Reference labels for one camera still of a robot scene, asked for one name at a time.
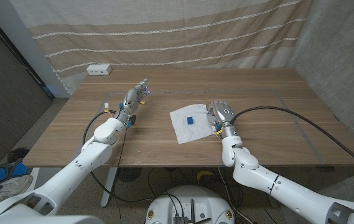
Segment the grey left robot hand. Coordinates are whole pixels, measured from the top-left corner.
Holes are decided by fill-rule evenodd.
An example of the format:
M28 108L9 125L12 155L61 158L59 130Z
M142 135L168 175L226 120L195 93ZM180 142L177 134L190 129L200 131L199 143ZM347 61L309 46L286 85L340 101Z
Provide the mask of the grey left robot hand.
M140 102L150 94L147 90L147 79L138 83L135 87L130 89L121 103L121 108L114 115L114 118L126 123L127 120L136 112L139 108Z

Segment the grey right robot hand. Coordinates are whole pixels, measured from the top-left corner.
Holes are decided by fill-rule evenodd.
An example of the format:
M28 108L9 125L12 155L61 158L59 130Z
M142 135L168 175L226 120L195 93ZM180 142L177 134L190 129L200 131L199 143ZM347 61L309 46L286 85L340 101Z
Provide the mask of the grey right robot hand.
M231 123L233 118L233 110L228 103L213 101L209 104L207 119L219 139L237 136L236 128Z

